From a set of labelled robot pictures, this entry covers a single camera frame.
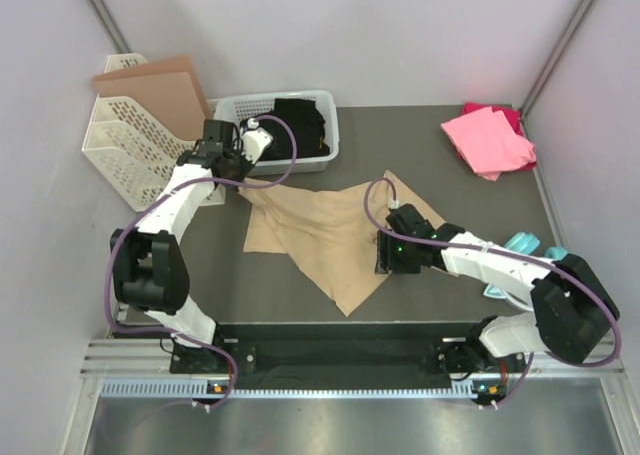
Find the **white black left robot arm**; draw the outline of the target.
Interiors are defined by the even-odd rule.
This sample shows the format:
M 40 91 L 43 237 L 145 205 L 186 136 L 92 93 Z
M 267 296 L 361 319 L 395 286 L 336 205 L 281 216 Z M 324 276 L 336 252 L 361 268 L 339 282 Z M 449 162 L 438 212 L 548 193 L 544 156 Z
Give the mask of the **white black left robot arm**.
M 190 296 L 190 277 L 181 239 L 201 204 L 221 185 L 211 177 L 242 182 L 273 138 L 256 119 L 240 130 L 231 122 L 207 120 L 202 138 L 183 151 L 151 210 L 131 231 L 111 239 L 117 250 L 112 280 L 118 302 L 145 312 L 170 329 L 175 340 L 193 347 L 192 359 L 205 371 L 226 362 L 227 349 L 216 341 L 217 323 Z

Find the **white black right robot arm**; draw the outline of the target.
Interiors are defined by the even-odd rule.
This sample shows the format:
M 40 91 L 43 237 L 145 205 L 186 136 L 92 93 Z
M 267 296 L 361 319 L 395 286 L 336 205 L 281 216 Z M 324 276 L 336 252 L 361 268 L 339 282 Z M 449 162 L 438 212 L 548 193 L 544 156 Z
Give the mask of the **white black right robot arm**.
M 518 315 L 490 316 L 473 327 L 466 355 L 478 370 L 490 370 L 506 356 L 541 351 L 583 365 L 608 332 L 620 332 L 616 304 L 580 256 L 523 255 L 450 223 L 434 227 L 414 205 L 397 201 L 386 223 L 377 236 L 377 273 L 415 274 L 430 267 L 525 303 Z

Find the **beige t shirt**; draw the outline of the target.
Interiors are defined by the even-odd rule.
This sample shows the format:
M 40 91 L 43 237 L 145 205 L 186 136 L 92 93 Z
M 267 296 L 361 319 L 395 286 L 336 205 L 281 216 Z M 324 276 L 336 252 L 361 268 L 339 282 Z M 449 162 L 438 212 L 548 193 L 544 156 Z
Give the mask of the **beige t shirt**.
M 243 250 L 286 254 L 351 315 L 387 279 L 374 273 L 377 228 L 364 210 L 367 182 L 338 191 L 241 188 L 252 204 Z

